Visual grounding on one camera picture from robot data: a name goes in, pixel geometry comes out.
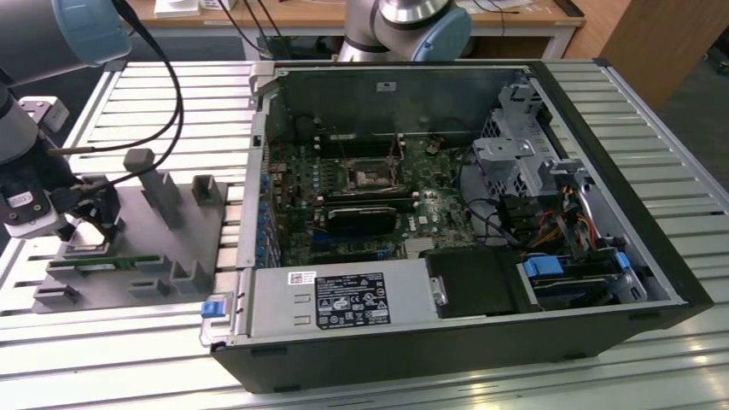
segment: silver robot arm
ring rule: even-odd
[[[66,158],[50,155],[56,147],[8,87],[98,67],[130,51],[112,0],[0,1],[0,223],[14,237],[63,237],[64,212],[99,212],[52,198],[82,180]]]
[[[453,0],[348,0],[339,61],[455,60],[471,28]]]

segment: motherboard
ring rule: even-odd
[[[436,136],[359,140],[271,144],[283,266],[415,259],[476,242],[455,185],[463,149]]]

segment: warning label sticker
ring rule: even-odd
[[[317,278],[319,329],[343,329],[389,323],[383,273]]]

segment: blue tab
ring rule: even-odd
[[[524,271],[527,272],[527,276],[531,278],[535,278],[539,275],[537,267],[532,263],[532,261],[525,261],[523,263]]]
[[[226,303],[223,301],[203,302],[200,310],[203,319],[222,318],[226,316]]]
[[[557,256],[535,256],[529,258],[529,260],[524,262],[524,269],[531,278],[536,276],[561,275],[565,272],[561,268]]]
[[[623,252],[619,252],[616,254],[616,260],[624,272],[631,269],[631,261],[628,260],[628,256]]]

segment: slotted metal table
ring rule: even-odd
[[[232,185],[216,280],[235,280],[246,188],[251,63],[180,62],[188,125],[163,165],[175,181]],[[32,314],[55,237],[12,240],[0,260],[0,408],[223,409],[719,408],[729,406],[729,196],[616,72],[549,62],[557,80],[685,256],[717,305],[597,358],[252,395],[200,345],[200,304]],[[104,73],[67,146],[116,144],[168,121],[175,92],[160,63]],[[553,130],[561,136],[557,125]],[[172,132],[150,144],[158,154]],[[561,136],[565,149],[576,147]],[[78,173],[124,173],[123,152],[76,155]]]

